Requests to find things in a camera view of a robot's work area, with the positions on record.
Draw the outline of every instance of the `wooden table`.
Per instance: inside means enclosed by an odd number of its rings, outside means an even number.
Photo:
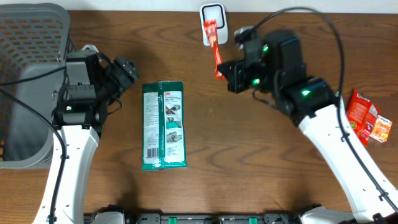
[[[94,156],[85,212],[110,203],[166,213],[254,213],[292,210],[311,203],[350,210],[331,170],[297,128],[280,112],[234,95],[214,78],[214,58],[203,46],[198,13],[73,11],[71,35],[78,47],[92,43],[110,58],[136,62],[140,81],[111,115]],[[265,13],[228,13],[224,61],[242,57],[234,30]],[[398,121],[398,16],[331,14],[346,53],[344,99],[353,88],[381,114]],[[339,59],[330,30],[311,14],[287,14],[261,27],[266,34],[292,28],[302,38],[309,74],[336,90]],[[142,83],[183,80],[188,167],[141,171]],[[398,128],[388,142],[370,141],[369,153],[398,185]],[[0,170],[0,222],[30,223],[43,196],[48,170]]]

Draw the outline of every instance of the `red snack bag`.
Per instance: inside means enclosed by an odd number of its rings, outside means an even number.
[[[216,79],[224,80],[225,77],[223,74],[217,70],[217,65],[223,63],[220,51],[218,50],[217,22],[216,20],[205,21],[203,26],[205,27],[207,39],[209,40],[211,49],[213,49],[214,58],[216,60]]]
[[[378,114],[379,108],[354,90],[347,109],[347,118],[364,146],[368,146],[369,136],[373,131]]]

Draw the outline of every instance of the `green wipes packet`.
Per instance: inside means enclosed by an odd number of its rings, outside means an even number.
[[[182,82],[142,84],[142,170],[186,167]]]

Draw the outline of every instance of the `orange snack packet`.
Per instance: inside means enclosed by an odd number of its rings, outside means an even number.
[[[364,146],[368,146],[369,136],[373,131],[378,114],[379,108],[354,90],[353,97],[351,97],[348,105],[347,118]]]
[[[376,124],[374,124],[374,129],[372,131],[371,137],[378,140],[379,142],[387,141],[391,125],[392,121],[383,118],[380,115],[377,116]]]
[[[216,79],[224,80],[225,77],[223,74],[217,70],[217,65],[223,63],[220,51],[218,50],[217,22],[216,20],[205,21],[203,22],[203,26],[205,27],[207,39],[210,43],[211,49],[213,49],[213,54],[216,61]]]

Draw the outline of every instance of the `mesh basket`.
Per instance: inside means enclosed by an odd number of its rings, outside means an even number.
[[[0,82],[34,77],[64,66],[74,50],[70,18],[55,4],[0,6]],[[51,120],[63,71],[4,89]],[[0,95],[0,169],[49,167],[52,132],[32,113]]]

